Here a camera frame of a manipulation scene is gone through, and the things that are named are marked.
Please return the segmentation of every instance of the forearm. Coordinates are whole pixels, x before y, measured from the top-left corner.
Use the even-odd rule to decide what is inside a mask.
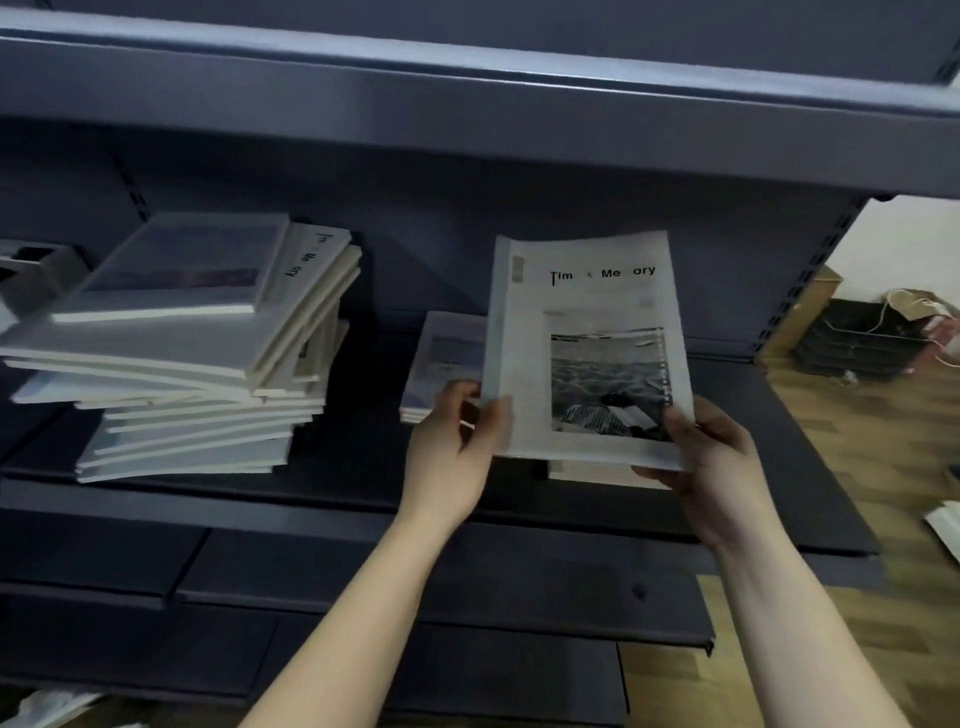
[[[785,534],[718,560],[772,728],[908,728],[827,592]]]
[[[444,542],[395,521],[242,728],[374,726]]]

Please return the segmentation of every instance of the white cable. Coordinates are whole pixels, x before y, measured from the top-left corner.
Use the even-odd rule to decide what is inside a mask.
[[[868,331],[864,331],[864,333],[873,333],[873,332],[876,331],[878,328],[880,328],[881,326],[883,326],[883,316],[884,316],[884,315],[886,314],[886,312],[887,312],[887,306],[890,305],[890,297],[893,296],[895,293],[909,293],[909,294],[913,295],[913,291],[908,291],[906,288],[894,288],[893,290],[887,291],[887,295],[884,297],[883,307],[880,309],[880,320],[876,322],[876,326],[874,326],[873,328],[871,328],[871,329],[868,330]],[[932,299],[929,299],[929,298],[916,299],[913,303],[928,303],[928,304],[930,304],[930,305],[940,305],[940,306],[942,306],[941,303],[939,303],[939,302],[937,302],[937,301],[933,301]],[[946,308],[944,308],[944,310],[947,312],[947,315],[948,315],[951,319],[956,320],[956,316],[954,316],[952,313],[950,313],[949,310],[947,310]],[[941,344],[941,343],[940,343],[939,341],[937,341],[936,339],[927,339],[927,341],[930,341],[930,342],[936,344],[938,347],[940,347],[940,348],[943,349],[944,351],[947,350],[947,347],[946,347],[944,344]],[[945,359],[941,359],[939,356],[934,356],[933,358],[936,359],[937,361],[939,361],[941,364],[944,364],[944,365],[946,365],[946,366],[948,366],[948,367],[953,367],[953,369],[960,369],[960,364],[953,364],[953,363],[951,363],[951,362],[949,362],[949,361],[946,361]]]

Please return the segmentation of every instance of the book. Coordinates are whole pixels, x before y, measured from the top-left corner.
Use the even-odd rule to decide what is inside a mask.
[[[192,415],[179,415],[175,417],[160,417],[150,420],[125,420],[107,422],[106,430],[110,433],[116,432],[140,432],[145,430],[168,430],[170,428],[179,428],[193,425],[219,425],[222,423],[263,423],[272,425],[280,420],[298,420],[308,421],[313,419],[314,415],[322,414],[322,407],[301,407],[275,409],[272,407],[248,407],[247,409],[232,410],[226,413],[200,413]]]
[[[35,316],[0,336],[0,355],[201,373],[258,384],[328,298],[356,278],[349,231],[292,225],[267,298],[251,316],[193,316],[59,326]]]
[[[153,407],[165,404],[174,404],[178,402],[193,401],[192,397],[149,397],[133,400],[90,400],[75,401],[73,406],[77,409],[111,409],[117,407]]]
[[[51,314],[58,324],[254,313],[286,214],[161,212]]]
[[[294,365],[295,382],[320,381],[325,361],[333,361],[336,352],[337,326],[340,302],[334,304],[321,324],[300,348]]]
[[[76,400],[132,400],[183,395],[195,390],[172,384],[138,383],[101,376],[36,372],[13,393],[18,404],[39,404]]]
[[[451,379],[483,375],[487,317],[427,311],[400,400],[400,419],[417,423],[433,410],[434,398]]]
[[[168,473],[268,473],[270,468],[287,462],[291,440],[292,434],[288,434],[286,437],[271,440],[89,466],[79,471],[77,480],[81,483],[92,483],[98,480]]]
[[[62,296],[89,274],[80,255],[69,245],[0,240],[0,266],[14,271],[39,271],[53,296]]]
[[[152,450],[178,443],[221,439],[238,432],[268,429],[278,425],[303,425],[312,419],[312,415],[285,416],[266,422],[253,420],[221,423],[214,426],[188,423],[166,427],[161,430],[135,430],[133,432],[117,433],[110,432],[109,427],[101,426],[91,439],[90,445],[93,447],[93,454],[110,455],[115,452]]]
[[[250,400],[250,389],[235,380],[217,376],[190,374],[178,376],[177,372],[164,372],[144,367],[110,367],[100,364],[83,364],[39,359],[4,359],[8,367],[31,369],[38,372],[54,372],[66,375],[101,377],[106,381],[130,381],[141,387],[167,384],[178,390],[190,389],[194,393],[216,392],[222,399]]]
[[[273,400],[267,398],[265,400],[258,400],[259,404],[246,404],[245,402],[231,402],[231,401],[219,401],[211,400],[200,403],[172,403],[172,404],[158,404],[150,406],[130,406],[130,407],[120,407],[109,412],[104,413],[105,420],[130,420],[130,421],[147,421],[147,420],[164,420],[173,417],[179,417],[183,415],[201,415],[205,413],[216,413],[216,412],[245,412],[248,410],[265,410],[273,412],[285,412],[290,409],[296,408],[301,409],[304,407],[317,407],[318,409],[322,408],[325,404],[324,398],[315,397],[309,399],[297,399],[297,400]]]
[[[107,432],[97,430],[94,433],[90,443],[86,446],[84,454],[77,461],[77,468],[92,468],[98,465],[108,463],[121,463],[131,460],[138,460],[144,457],[160,457],[166,455],[176,455],[182,452],[193,450],[219,448],[224,445],[243,445],[247,443],[257,443],[261,440],[275,440],[291,437],[293,434],[293,425],[271,425],[265,426],[254,431],[238,431],[234,433],[210,437],[204,440],[190,440],[185,442],[173,443],[165,446],[156,446],[155,448],[142,448],[126,450],[121,452],[111,452],[103,455],[96,454],[95,450],[104,443],[112,442],[108,438],[121,438],[124,435],[111,435]]]
[[[663,428],[693,417],[666,232],[497,238],[483,397],[512,398],[497,454],[681,470]]]
[[[598,485],[622,485],[627,488],[670,490],[658,480],[640,477],[629,465],[620,463],[589,463],[579,460],[551,460],[548,466],[551,480],[575,480]]]
[[[274,370],[271,372],[270,376],[268,376],[267,379],[260,384],[260,386],[253,390],[253,395],[255,397],[287,397],[290,396],[288,393],[302,393],[305,391],[306,384],[311,379],[301,378],[301,381],[296,381],[295,379],[297,375],[297,367],[300,366],[302,368],[303,366],[301,364],[303,349],[304,347],[307,347],[311,341],[317,340],[315,348],[319,350],[319,353],[324,352],[323,339],[325,337],[332,339],[336,336],[336,315],[337,309],[339,308],[339,303],[339,300],[331,300],[317,309],[316,318],[319,318],[320,322],[313,329],[312,333],[304,333],[308,333],[310,338],[308,338],[302,346],[291,346],[287,350],[287,353],[274,367]],[[317,371],[312,373],[311,376],[319,378],[320,371],[323,368],[323,362],[318,356],[311,357],[311,361],[317,368]]]

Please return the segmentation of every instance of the book spine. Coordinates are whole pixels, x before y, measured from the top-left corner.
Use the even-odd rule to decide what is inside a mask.
[[[511,258],[513,241],[506,237],[497,237],[493,252],[493,272],[490,290],[490,312],[487,315],[487,343],[484,347],[483,379],[481,385],[482,401],[496,400],[503,392],[501,381],[503,360],[503,324],[507,309],[507,293],[510,287]],[[515,277],[522,282],[522,262]]]

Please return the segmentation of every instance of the magazine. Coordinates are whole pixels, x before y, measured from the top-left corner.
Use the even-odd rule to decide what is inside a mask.
[[[512,397],[498,454],[679,470],[668,405],[692,417],[663,231],[497,239],[484,399]]]
[[[427,311],[400,401],[403,422],[415,424],[430,414],[451,379],[480,379],[486,335],[485,316]]]

